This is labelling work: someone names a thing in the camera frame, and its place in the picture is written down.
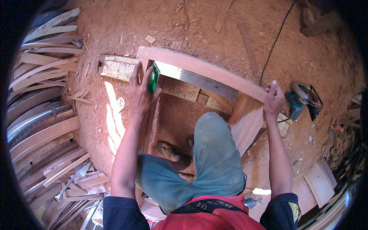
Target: power tool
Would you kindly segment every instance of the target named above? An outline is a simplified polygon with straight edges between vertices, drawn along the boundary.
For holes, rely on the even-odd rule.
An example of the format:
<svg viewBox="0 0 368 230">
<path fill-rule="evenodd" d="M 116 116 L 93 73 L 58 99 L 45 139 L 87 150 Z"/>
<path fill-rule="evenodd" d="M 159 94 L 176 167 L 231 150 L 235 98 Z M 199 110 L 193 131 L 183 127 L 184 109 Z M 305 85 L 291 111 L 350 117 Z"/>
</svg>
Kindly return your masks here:
<svg viewBox="0 0 368 230">
<path fill-rule="evenodd" d="M 306 86 L 304 84 L 293 83 L 292 89 L 294 92 L 286 92 L 285 98 L 290 104 L 289 117 L 296 120 L 304 107 L 307 106 L 312 121 L 316 119 L 322 109 L 323 103 L 319 98 L 313 86 Z"/>
</svg>

